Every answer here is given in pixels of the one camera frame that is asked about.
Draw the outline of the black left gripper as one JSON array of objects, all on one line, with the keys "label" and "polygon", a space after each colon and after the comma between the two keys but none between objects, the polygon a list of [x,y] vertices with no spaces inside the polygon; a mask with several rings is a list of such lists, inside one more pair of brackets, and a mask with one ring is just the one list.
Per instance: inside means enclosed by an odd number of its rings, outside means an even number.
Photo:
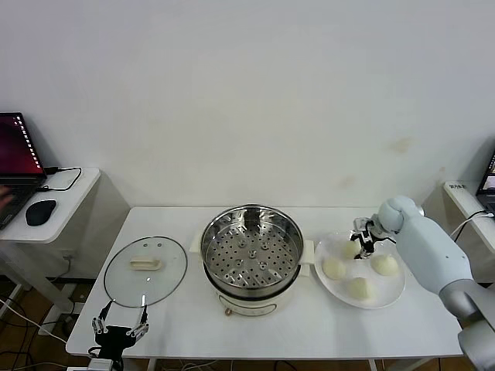
[{"label": "black left gripper", "polygon": [[124,350],[134,345],[134,339],[140,340],[149,330],[147,305],[142,308],[141,318],[132,330],[128,327],[114,325],[107,327],[105,319],[111,305],[112,301],[109,301],[91,322],[94,333],[97,333],[95,342],[100,346],[98,358],[121,358]]}]

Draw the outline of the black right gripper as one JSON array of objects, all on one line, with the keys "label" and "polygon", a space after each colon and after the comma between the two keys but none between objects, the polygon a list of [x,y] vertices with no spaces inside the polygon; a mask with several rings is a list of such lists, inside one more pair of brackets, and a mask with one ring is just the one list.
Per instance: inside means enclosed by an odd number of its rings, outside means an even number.
[{"label": "black right gripper", "polygon": [[373,234],[372,229],[367,227],[357,231],[357,239],[358,241],[355,244],[359,250],[357,251],[355,258],[367,258],[367,253],[373,254],[375,252],[374,244],[381,240],[380,237]]}]

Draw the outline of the person's bare hand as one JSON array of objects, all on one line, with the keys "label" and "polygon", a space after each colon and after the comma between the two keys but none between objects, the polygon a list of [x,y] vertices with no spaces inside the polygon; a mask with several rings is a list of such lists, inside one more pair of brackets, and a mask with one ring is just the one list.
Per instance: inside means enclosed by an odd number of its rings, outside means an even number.
[{"label": "person's bare hand", "polygon": [[3,220],[9,213],[9,204],[13,200],[12,190],[5,185],[0,186],[0,217]]}]

